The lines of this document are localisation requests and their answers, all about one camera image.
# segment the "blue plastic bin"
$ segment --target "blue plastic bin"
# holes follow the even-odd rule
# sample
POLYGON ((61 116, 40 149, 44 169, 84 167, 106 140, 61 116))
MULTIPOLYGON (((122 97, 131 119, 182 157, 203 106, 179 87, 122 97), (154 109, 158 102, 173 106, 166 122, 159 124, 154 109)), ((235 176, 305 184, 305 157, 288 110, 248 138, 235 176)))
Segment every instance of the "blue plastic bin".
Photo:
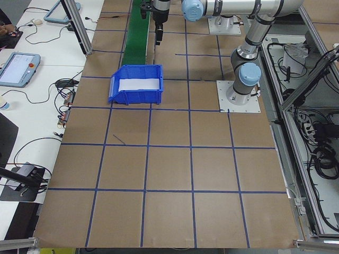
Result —
POLYGON ((111 77, 109 102, 120 104, 130 103, 161 103, 161 95, 164 90, 162 65, 123 65, 111 77), (121 79, 159 79, 159 89, 121 90, 121 79))

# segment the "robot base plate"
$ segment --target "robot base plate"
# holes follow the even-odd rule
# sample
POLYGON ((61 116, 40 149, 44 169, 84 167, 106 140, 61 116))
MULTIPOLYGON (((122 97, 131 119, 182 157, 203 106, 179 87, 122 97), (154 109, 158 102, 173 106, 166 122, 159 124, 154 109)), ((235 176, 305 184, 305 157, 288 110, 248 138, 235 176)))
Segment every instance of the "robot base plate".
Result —
MULTIPOLYGON (((234 24, 230 28, 227 28, 222 25, 216 25, 215 20, 217 17, 209 17, 208 20, 208 27, 210 30, 210 34, 221 34, 221 35, 232 35, 232 36, 240 36, 242 34, 240 30, 240 26, 238 24, 234 24)), ((238 22, 237 17, 233 18, 234 22, 238 22)))
POLYGON ((219 97, 219 107, 220 112, 231 112, 231 113, 260 113, 260 106, 258 98, 253 96, 249 99, 248 103, 243 106, 237 106, 231 103, 226 97, 227 89, 233 85, 233 81, 230 80, 218 80, 218 97, 219 97))

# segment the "metal profile rail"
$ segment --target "metal profile rail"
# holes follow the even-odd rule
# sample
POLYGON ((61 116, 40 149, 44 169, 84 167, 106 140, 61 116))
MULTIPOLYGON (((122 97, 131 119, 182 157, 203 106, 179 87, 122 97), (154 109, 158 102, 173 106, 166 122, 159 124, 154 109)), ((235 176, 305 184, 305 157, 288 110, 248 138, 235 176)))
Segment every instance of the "metal profile rail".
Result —
POLYGON ((3 240, 0 241, 0 251, 36 247, 38 246, 38 241, 38 238, 3 240))

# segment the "grid square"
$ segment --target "grid square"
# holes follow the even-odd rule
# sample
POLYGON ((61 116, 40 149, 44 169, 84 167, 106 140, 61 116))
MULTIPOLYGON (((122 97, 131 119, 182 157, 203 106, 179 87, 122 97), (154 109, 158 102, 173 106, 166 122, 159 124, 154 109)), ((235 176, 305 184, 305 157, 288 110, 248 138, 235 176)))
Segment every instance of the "grid square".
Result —
POLYGON ((146 147, 107 147, 100 173, 100 188, 143 189, 146 147))
POLYGON ((92 47, 94 50, 117 51, 122 49, 125 32, 95 31, 92 47))
POLYGON ((39 247, 85 246, 93 197, 94 192, 48 190, 34 232, 39 247))
POLYGON ((219 55, 217 37, 209 34, 188 34, 187 49, 190 55, 219 55))
POLYGON ((220 110, 217 84, 190 81, 190 103, 192 110, 220 110))
POLYGON ((183 111, 153 110, 150 144, 189 146, 189 116, 183 111))
POLYGON ((103 144, 110 110, 72 108, 63 143, 103 144))
POLYGON ((147 144, 149 110, 113 110, 108 144, 147 144))
POLYGON ((236 147, 274 147, 271 129, 264 113, 230 113, 236 147))
POLYGON ((61 146, 48 187, 95 188, 101 154, 102 146, 61 146))
POLYGON ((246 248, 239 194, 194 195, 198 248, 246 248))
POLYGON ((251 248, 293 248, 298 231, 285 194, 243 194, 251 248))
POLYGON ((101 12, 129 12, 131 0, 104 1, 101 12))
POLYGON ((142 193, 98 192, 88 247, 138 247, 142 193))
POLYGON ((219 112, 191 112, 192 145, 230 147, 227 115, 219 112))
POLYGON ((149 148, 147 189, 191 190, 189 148, 149 148))
POLYGON ((156 65, 163 65, 164 79, 187 79, 186 62, 186 56, 155 51, 154 63, 156 65))
POLYGON ((219 57, 189 56, 189 75, 194 80, 221 80, 219 57))
POLYGON ((110 78, 118 70, 120 55, 120 53, 95 51, 87 56, 83 76, 110 78))
POLYGON ((210 34, 207 18, 202 17, 195 22, 186 22, 186 31, 187 33, 210 34))
POLYGON ((231 149, 193 149, 194 189, 238 191, 231 149))
POLYGON ((185 48, 184 41, 185 41, 185 34, 164 33, 163 40, 162 40, 160 46, 156 47, 156 53, 157 53, 157 55, 185 54, 186 48, 185 48))
POLYGON ((109 78, 81 78, 73 102, 74 106, 111 107, 108 102, 109 78))
POLYGON ((126 29, 126 23, 128 20, 128 14, 121 13, 101 13, 101 19, 97 21, 96 30, 120 30, 126 29), (110 19, 111 16, 120 15, 119 18, 110 19))
POLYGON ((191 193, 148 192, 145 207, 144 247, 194 247, 192 214, 191 193))
POLYGON ((188 103, 187 82, 165 80, 162 102, 159 105, 153 104, 152 108, 187 110, 188 103))
POLYGON ((242 191, 286 191, 275 150, 237 149, 236 157, 242 191))

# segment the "robotic arm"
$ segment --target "robotic arm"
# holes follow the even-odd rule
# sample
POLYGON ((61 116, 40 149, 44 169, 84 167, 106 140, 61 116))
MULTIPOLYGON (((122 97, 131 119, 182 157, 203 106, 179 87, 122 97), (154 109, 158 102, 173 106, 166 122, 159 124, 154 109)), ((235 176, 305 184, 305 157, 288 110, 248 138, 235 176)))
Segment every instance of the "robotic arm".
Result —
MULTIPOLYGON (((252 63, 258 55, 267 32, 275 17, 286 16, 297 10, 304 0, 181 0, 182 12, 186 20, 197 21, 203 16, 233 16, 244 14, 254 16, 245 41, 231 56, 231 63, 236 75, 233 87, 227 91, 230 102, 244 105, 251 96, 252 88, 261 77, 260 68, 252 63)), ((150 0, 141 6, 153 12, 156 24, 156 44, 160 45, 163 23, 168 19, 170 0, 150 0)))
POLYGON ((146 12, 153 13, 152 17, 155 22, 156 45, 160 45, 160 42, 163 40, 163 24, 168 19, 170 4, 171 0, 151 0, 149 2, 142 0, 142 4, 140 6, 141 17, 145 19, 147 14, 146 12))

